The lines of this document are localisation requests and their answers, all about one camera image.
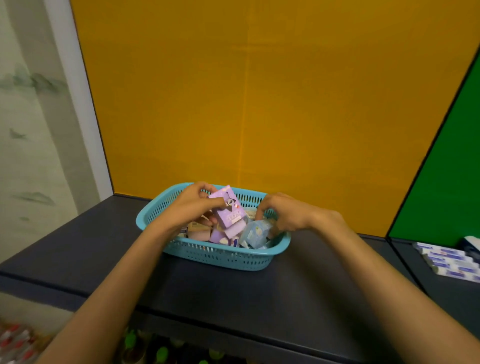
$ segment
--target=orange panel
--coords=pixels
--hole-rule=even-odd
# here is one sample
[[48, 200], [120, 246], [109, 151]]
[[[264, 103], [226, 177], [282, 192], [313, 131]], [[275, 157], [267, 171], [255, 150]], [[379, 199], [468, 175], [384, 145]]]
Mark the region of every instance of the orange panel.
[[480, 2], [72, 0], [115, 192], [283, 191], [384, 235]]

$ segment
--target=blue plastic basket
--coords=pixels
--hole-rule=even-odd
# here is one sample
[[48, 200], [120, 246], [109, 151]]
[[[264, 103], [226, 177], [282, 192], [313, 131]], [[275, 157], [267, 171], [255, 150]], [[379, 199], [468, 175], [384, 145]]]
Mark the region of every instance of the blue plastic basket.
[[[137, 226], [144, 230], [173, 200], [191, 183], [179, 183], [167, 188], [148, 203], [138, 214]], [[220, 189], [224, 186], [214, 185]], [[243, 207], [257, 207], [266, 196], [263, 192], [232, 187]], [[267, 217], [276, 218], [273, 210], [265, 212]], [[284, 232], [274, 239], [274, 246], [268, 249], [245, 249], [232, 246], [200, 242], [187, 238], [175, 238], [165, 247], [164, 252], [196, 262], [214, 266], [239, 269], [261, 270], [270, 264], [273, 257], [283, 252], [290, 244], [290, 233]]]

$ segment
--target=forearm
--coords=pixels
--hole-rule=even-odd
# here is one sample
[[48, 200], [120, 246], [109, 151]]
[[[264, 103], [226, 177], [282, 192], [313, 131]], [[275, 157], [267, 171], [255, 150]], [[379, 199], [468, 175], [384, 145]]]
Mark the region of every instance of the forearm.
[[480, 343], [337, 216], [315, 230], [338, 254], [406, 363], [475, 363]]
[[146, 229], [52, 341], [38, 363], [107, 363], [168, 234]]

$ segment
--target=wall stain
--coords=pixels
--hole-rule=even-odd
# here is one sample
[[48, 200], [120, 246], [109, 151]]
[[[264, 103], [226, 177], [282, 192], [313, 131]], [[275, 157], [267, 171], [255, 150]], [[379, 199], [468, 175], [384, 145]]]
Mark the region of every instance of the wall stain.
[[55, 78], [45, 77], [40, 73], [29, 74], [25, 66], [17, 64], [15, 73], [7, 73], [0, 78], [0, 89], [11, 91], [22, 88], [34, 88], [36, 92], [58, 94], [67, 89], [67, 84]]
[[28, 140], [27, 134], [17, 133], [15, 130], [13, 130], [13, 128], [10, 128], [10, 138]]
[[24, 200], [28, 202], [36, 202], [38, 204], [55, 206], [55, 202], [47, 195], [41, 192], [21, 192], [19, 194], [13, 194], [13, 198], [17, 200]]

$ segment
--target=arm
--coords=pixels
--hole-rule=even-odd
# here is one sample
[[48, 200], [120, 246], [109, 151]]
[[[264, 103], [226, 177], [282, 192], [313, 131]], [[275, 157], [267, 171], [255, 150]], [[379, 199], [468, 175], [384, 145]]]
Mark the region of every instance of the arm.
[[275, 194], [260, 203], [256, 219], [268, 208], [279, 216], [278, 231], [311, 229], [332, 247], [406, 363], [478, 363], [480, 341], [378, 255], [339, 213]]
[[[188, 222], [214, 207], [225, 206], [223, 198], [205, 198], [207, 194], [201, 189], [216, 191], [205, 182], [187, 187], [140, 234], [47, 347], [38, 364], [109, 362], [166, 243]], [[211, 224], [203, 218], [202, 223]]]

